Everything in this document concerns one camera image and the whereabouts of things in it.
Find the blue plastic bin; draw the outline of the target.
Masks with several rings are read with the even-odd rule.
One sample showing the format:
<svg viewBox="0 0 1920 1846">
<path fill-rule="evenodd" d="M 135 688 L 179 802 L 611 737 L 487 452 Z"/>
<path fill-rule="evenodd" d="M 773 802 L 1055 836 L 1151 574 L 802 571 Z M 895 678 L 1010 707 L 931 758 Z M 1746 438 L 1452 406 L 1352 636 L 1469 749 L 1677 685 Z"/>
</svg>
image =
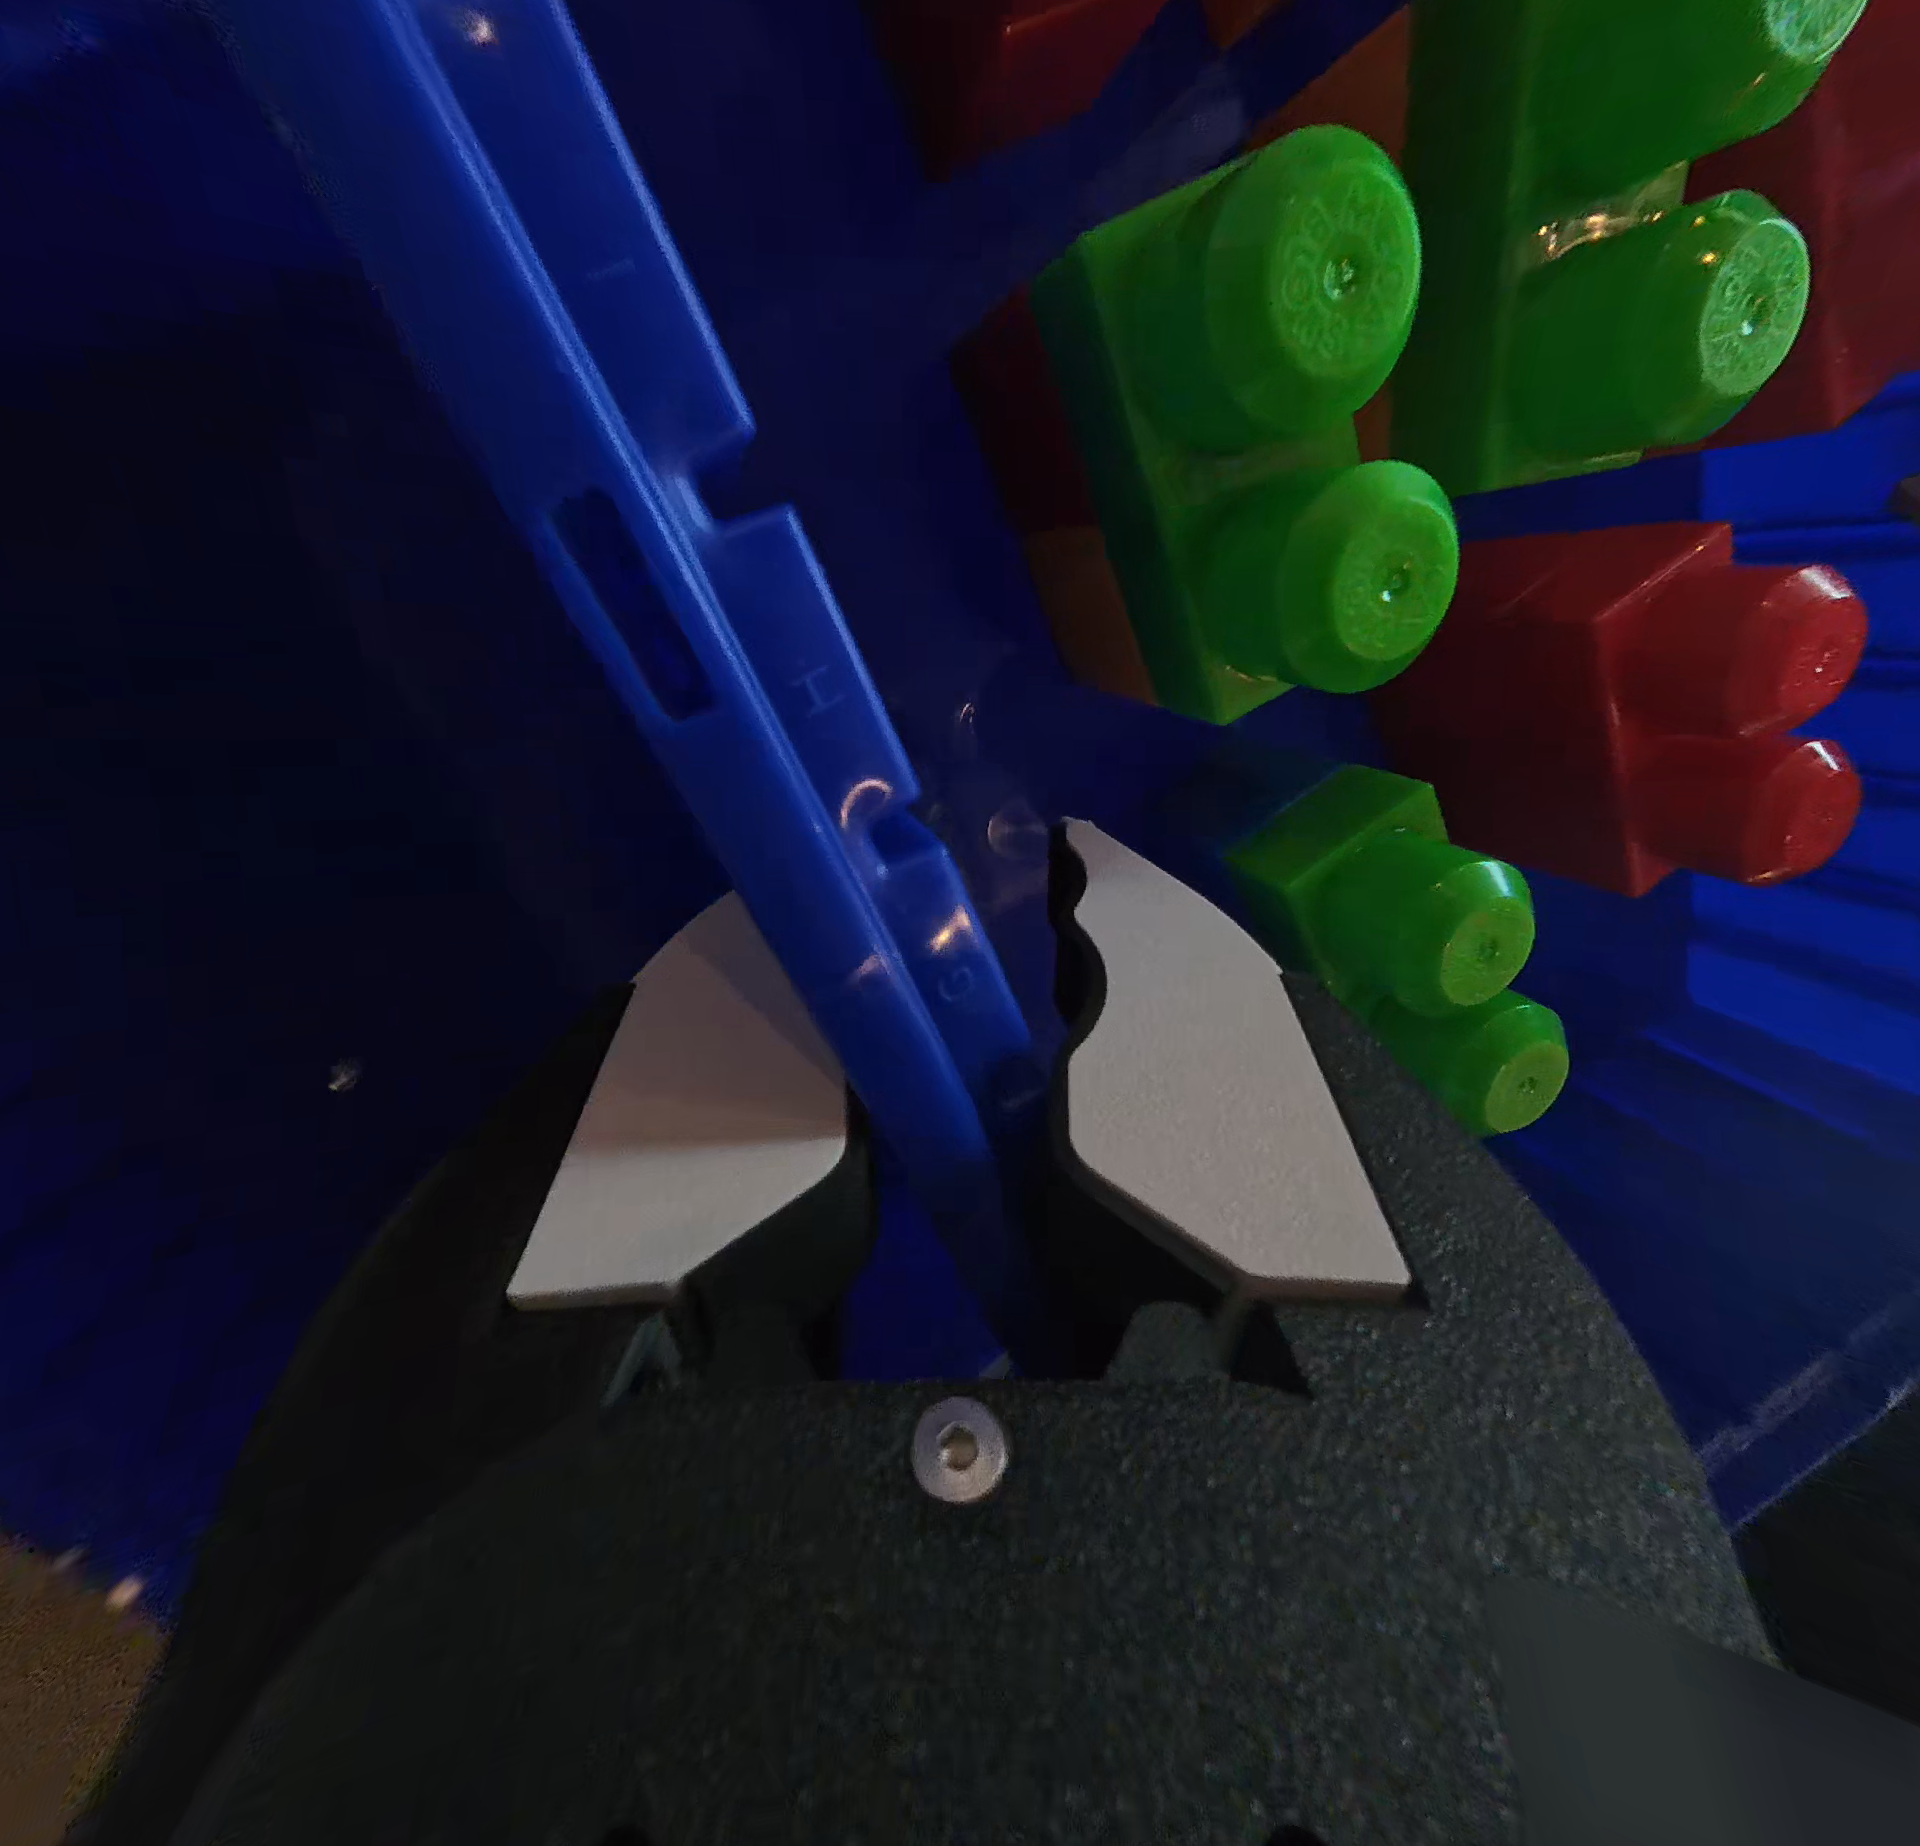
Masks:
<svg viewBox="0 0 1920 1846">
<path fill-rule="evenodd" d="M 876 1112 L 852 1362 L 1064 1362 L 1025 1205 L 1064 1035 L 1055 826 L 1092 819 L 1328 993 L 1166 844 L 1217 812 L 1166 806 L 1197 772 L 1387 758 L 1366 696 L 1209 727 L 1084 683 L 950 358 L 1080 230 L 1225 158 L 1266 58 L 1215 63 L 1215 0 L 212 3 Z M 1821 562 L 1738 533 L 1807 472 L 1643 462 L 1606 522 L 1696 499 L 1739 559 Z M 1853 836 L 1797 882 L 1689 877 L 1606 918 L 1530 886 L 1515 985 L 1561 1017 L 1569 1080 L 1486 1138 L 1732 1523 L 1915 1407 L 1915 836 L 1891 852 L 1915 770 L 1850 762 Z"/>
<path fill-rule="evenodd" d="M 719 877 L 204 0 L 4 0 L 4 1535 L 174 1626 L 348 1252 Z"/>
</svg>

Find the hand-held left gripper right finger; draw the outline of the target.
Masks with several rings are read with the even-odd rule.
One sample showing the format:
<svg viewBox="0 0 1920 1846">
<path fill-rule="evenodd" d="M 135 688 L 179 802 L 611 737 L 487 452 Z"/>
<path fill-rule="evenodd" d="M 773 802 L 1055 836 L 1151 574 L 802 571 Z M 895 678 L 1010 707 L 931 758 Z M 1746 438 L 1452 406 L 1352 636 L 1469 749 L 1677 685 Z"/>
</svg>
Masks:
<svg viewBox="0 0 1920 1846">
<path fill-rule="evenodd" d="M 1092 819 L 1052 830 L 1064 1174 L 1224 1300 L 1398 1306 L 1414 1270 L 1277 959 Z"/>
</svg>

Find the pile of toy blocks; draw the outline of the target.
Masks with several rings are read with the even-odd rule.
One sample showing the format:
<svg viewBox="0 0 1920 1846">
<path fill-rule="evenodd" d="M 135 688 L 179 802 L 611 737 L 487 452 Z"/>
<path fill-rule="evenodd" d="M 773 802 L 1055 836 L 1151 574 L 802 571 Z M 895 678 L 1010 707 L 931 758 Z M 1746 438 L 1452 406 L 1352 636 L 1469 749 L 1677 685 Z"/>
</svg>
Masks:
<svg viewBox="0 0 1920 1846">
<path fill-rule="evenodd" d="M 1606 478 L 1792 485 L 1915 365 L 1911 251 L 1915 0 L 1411 0 L 951 351 L 1084 683 L 1366 696 L 1385 770 L 1197 772 L 1166 844 L 1480 1138 L 1569 1080 L 1534 881 L 1606 918 L 1853 836 L 1861 590 Z"/>
</svg>

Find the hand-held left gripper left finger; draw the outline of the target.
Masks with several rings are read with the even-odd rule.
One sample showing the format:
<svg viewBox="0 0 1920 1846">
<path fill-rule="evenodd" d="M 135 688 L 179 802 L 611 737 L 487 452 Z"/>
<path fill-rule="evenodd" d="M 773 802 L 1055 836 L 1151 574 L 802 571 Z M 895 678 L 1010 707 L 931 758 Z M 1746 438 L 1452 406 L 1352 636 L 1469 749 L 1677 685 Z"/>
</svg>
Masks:
<svg viewBox="0 0 1920 1846">
<path fill-rule="evenodd" d="M 843 1068 L 727 893 L 633 976 L 509 1306 L 665 1306 L 849 1153 Z"/>
</svg>

